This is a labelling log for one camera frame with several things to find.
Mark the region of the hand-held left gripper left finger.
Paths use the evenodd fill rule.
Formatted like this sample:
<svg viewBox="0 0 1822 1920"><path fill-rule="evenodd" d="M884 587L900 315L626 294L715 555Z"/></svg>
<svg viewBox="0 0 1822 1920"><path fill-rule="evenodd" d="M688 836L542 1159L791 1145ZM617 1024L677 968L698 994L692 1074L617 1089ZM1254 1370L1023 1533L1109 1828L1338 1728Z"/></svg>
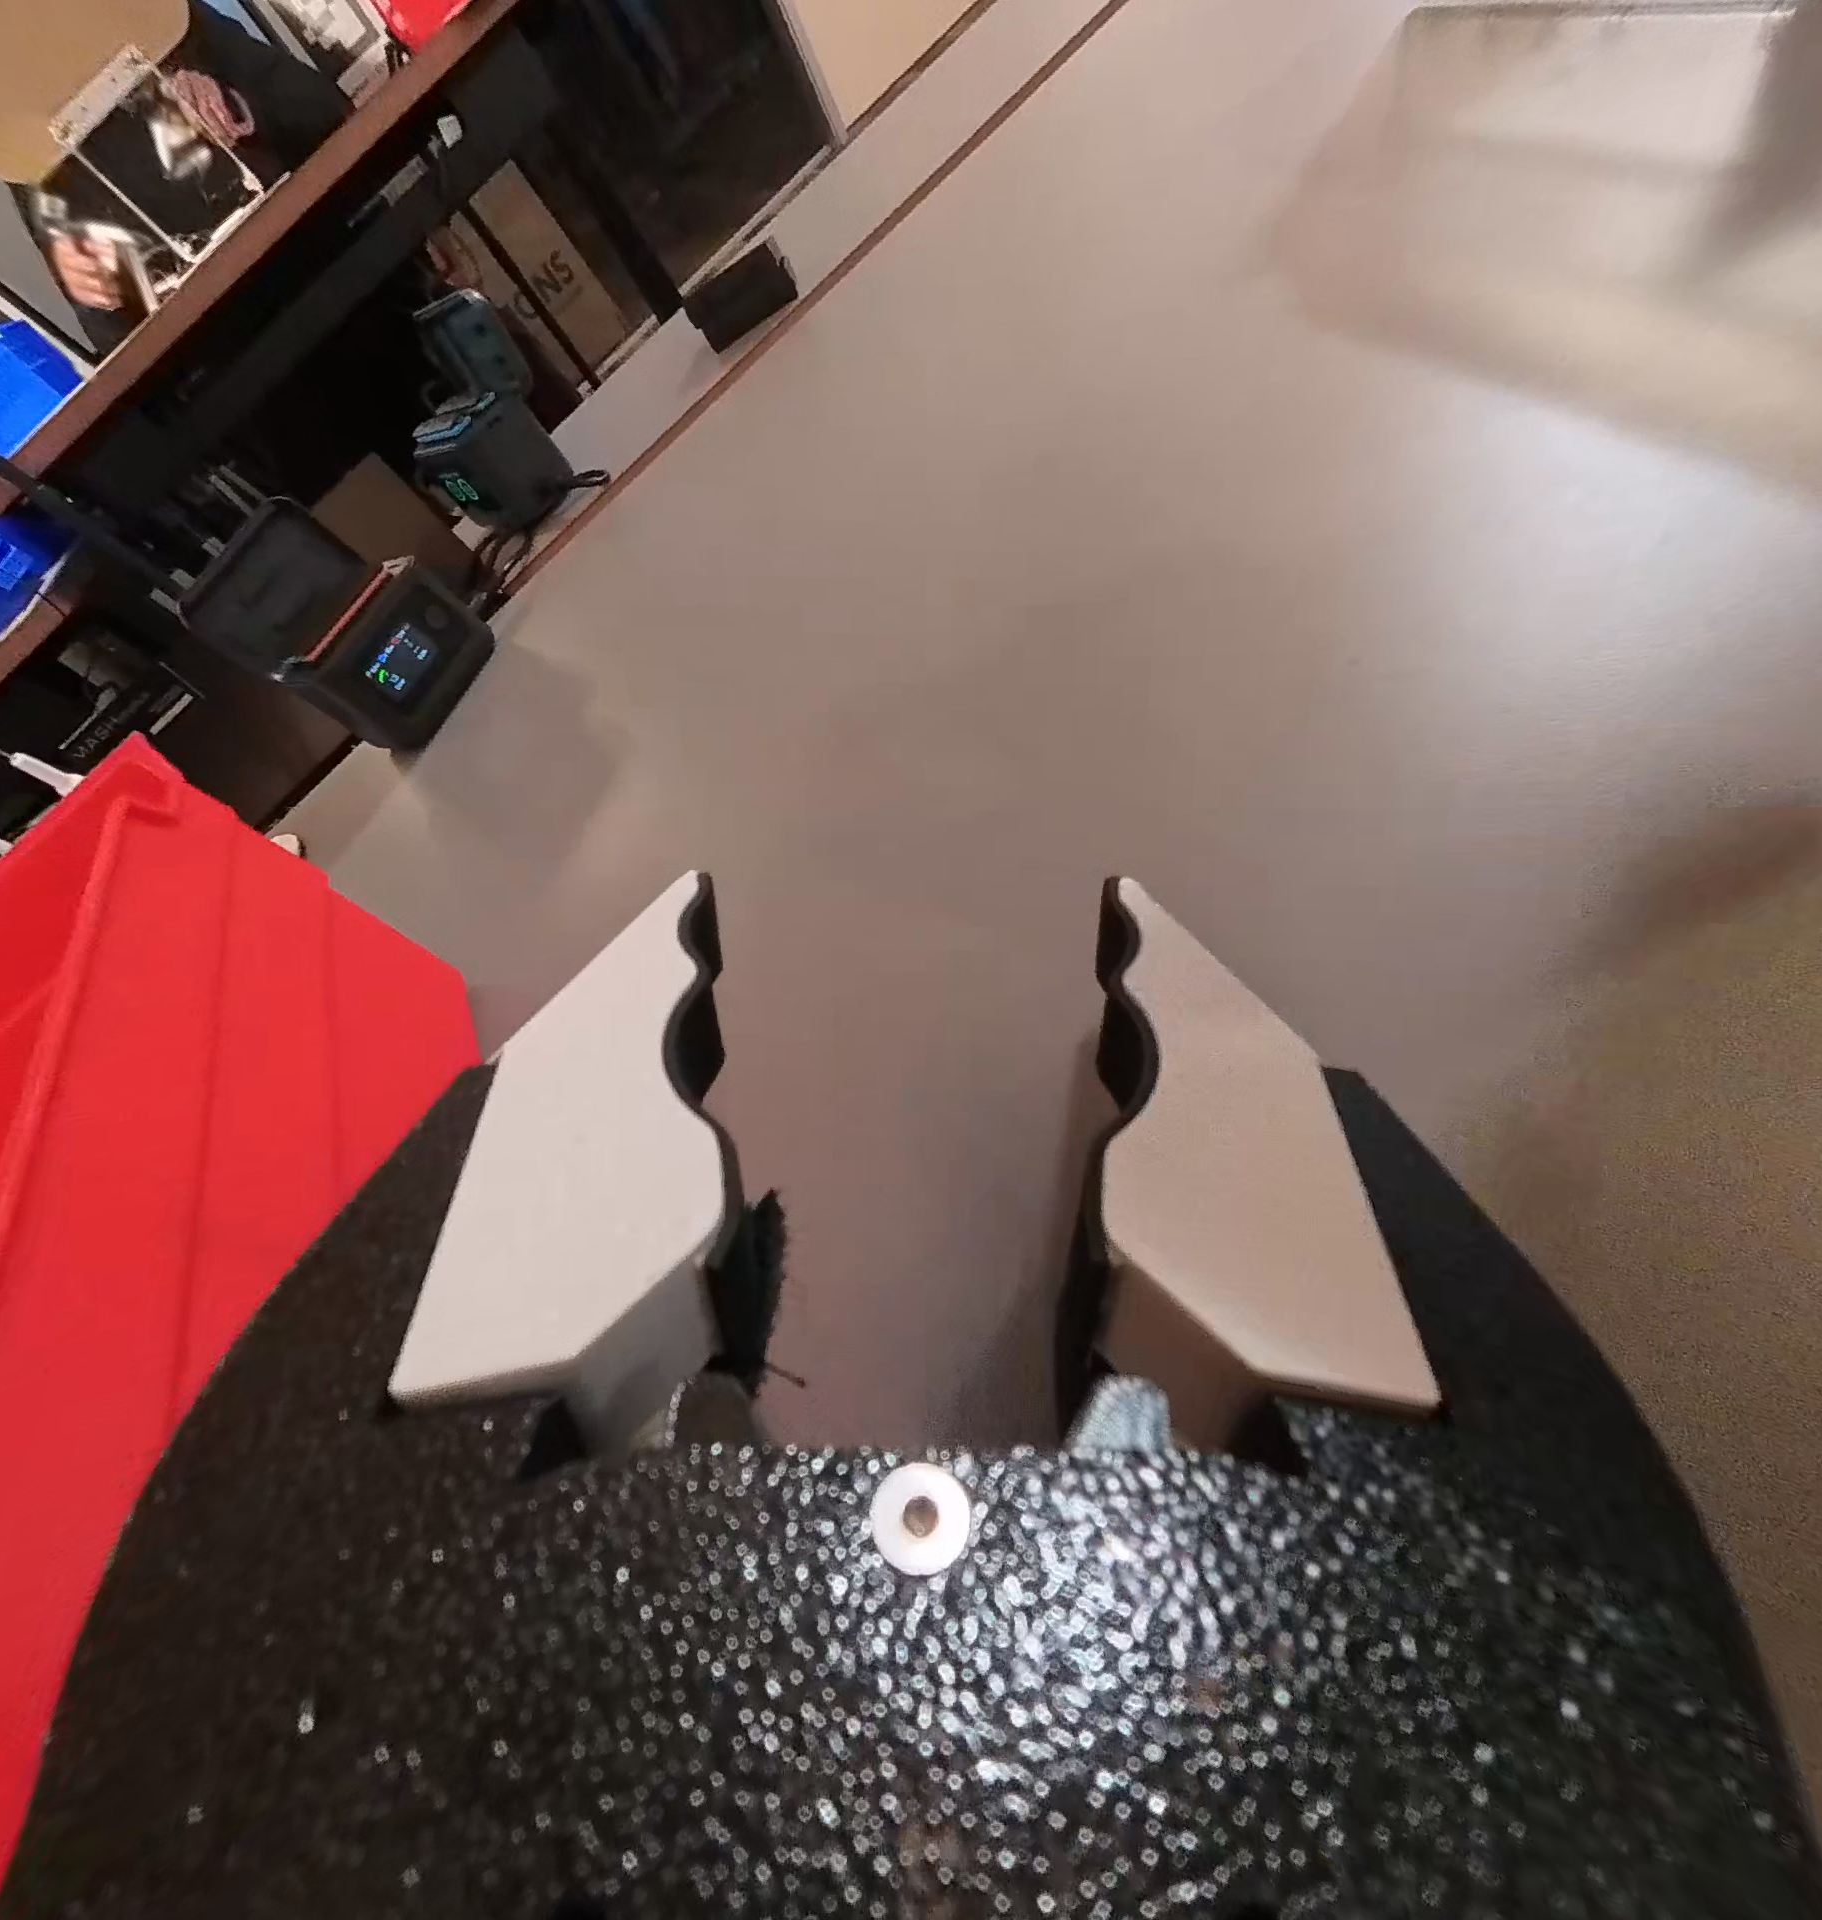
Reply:
<svg viewBox="0 0 1822 1920"><path fill-rule="evenodd" d="M387 1381L400 1411L563 1405L630 1451L725 1355L710 1270L742 1210L712 877L648 902L492 1055Z"/></svg>

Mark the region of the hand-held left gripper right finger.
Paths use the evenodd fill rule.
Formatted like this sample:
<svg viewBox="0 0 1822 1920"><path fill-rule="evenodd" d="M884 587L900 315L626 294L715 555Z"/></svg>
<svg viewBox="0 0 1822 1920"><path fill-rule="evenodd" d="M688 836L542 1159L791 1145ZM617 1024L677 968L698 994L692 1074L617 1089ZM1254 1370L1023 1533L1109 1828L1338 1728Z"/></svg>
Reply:
<svg viewBox="0 0 1822 1920"><path fill-rule="evenodd" d="M1444 1391L1329 1075L1146 892L1101 887L1094 1071L1060 1288L1060 1421L1101 1381L1163 1395L1181 1443L1257 1448L1284 1399L1431 1422Z"/></svg>

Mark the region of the stacked red plastic bins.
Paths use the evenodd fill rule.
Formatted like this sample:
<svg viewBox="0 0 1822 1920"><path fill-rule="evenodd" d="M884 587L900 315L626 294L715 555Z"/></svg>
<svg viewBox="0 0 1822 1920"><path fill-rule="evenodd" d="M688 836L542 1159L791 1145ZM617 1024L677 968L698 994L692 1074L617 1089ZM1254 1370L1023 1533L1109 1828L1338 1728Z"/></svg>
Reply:
<svg viewBox="0 0 1822 1920"><path fill-rule="evenodd" d="M478 1063L453 967L142 739L0 858L0 1886L149 1472Z"/></svg>

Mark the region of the plain cardboard box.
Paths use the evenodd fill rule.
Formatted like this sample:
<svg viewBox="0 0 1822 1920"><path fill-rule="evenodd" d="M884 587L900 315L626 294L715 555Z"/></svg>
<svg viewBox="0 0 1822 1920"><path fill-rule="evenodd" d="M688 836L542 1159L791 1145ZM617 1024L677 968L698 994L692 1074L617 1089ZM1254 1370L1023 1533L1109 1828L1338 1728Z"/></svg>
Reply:
<svg viewBox="0 0 1822 1920"><path fill-rule="evenodd" d="M308 512L369 563L409 558L449 587L469 574L471 549L453 520L374 453L308 502Z"/></svg>

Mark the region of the dark teal power station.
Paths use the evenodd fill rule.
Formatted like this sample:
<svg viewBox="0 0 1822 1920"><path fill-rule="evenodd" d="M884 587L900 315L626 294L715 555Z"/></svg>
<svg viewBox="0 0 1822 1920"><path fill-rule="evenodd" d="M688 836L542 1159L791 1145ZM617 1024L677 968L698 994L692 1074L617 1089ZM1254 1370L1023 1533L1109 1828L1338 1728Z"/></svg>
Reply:
<svg viewBox="0 0 1822 1920"><path fill-rule="evenodd" d="M497 307L474 290L453 290L412 315L421 352L461 396L535 392L533 369Z"/></svg>
<svg viewBox="0 0 1822 1920"><path fill-rule="evenodd" d="M412 433L413 476L490 531L528 531L572 492L572 468L524 396L452 396Z"/></svg>

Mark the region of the black light stand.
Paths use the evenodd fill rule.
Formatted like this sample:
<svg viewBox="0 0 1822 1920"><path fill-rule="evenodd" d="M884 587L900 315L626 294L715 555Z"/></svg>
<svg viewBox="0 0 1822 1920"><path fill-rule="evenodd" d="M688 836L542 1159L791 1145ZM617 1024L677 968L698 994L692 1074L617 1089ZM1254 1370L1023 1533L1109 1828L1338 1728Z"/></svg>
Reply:
<svg viewBox="0 0 1822 1920"><path fill-rule="evenodd" d="M154 559L131 545L112 520L82 506L65 492L59 492L59 489L46 485L23 468L16 468L4 453L0 453L0 478L14 491L14 496L31 502L74 541L87 545L102 559L121 565L144 586L159 606L174 616L181 616L181 591L187 581L166 572L161 563L154 563Z"/></svg>

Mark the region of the printed cardboard box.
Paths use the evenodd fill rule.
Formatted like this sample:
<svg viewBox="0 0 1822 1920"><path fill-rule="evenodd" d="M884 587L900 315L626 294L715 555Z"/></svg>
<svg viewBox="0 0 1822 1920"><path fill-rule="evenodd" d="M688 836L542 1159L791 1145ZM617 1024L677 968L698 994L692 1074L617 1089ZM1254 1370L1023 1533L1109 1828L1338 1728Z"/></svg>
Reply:
<svg viewBox="0 0 1822 1920"><path fill-rule="evenodd" d="M453 283L513 320L550 382L586 396L655 324L582 195L558 171L505 161L445 226Z"/></svg>

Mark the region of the small black box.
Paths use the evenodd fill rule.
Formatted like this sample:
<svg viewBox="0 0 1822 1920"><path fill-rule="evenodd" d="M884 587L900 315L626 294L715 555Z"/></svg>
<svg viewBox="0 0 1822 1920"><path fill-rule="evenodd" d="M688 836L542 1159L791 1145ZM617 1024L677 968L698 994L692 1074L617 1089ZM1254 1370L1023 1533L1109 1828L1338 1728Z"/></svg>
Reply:
<svg viewBox="0 0 1822 1920"><path fill-rule="evenodd" d="M684 292L684 313L706 350L727 356L799 301L788 258L771 233Z"/></svg>

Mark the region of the clear acrylic panel stand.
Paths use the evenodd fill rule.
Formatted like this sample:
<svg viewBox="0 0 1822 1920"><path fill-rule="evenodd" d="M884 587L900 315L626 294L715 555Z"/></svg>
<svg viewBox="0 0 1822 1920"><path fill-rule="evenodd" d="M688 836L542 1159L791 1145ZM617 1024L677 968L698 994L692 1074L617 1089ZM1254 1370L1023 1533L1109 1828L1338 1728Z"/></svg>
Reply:
<svg viewBox="0 0 1822 1920"><path fill-rule="evenodd" d="M107 267L118 313L154 313L267 192L204 115L221 100L221 87L125 46L49 125L59 166L28 191L31 226Z"/></svg>

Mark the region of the rounded wooden panel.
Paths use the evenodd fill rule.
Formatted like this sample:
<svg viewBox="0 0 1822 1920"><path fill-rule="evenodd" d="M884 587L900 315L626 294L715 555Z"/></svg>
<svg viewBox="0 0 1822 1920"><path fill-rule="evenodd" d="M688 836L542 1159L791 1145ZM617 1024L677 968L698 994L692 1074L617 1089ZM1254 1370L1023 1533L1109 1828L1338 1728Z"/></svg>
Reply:
<svg viewBox="0 0 1822 1920"><path fill-rule="evenodd" d="M189 35L187 2L0 2L0 182L36 184L69 156L76 98L157 66Z"/></svg>

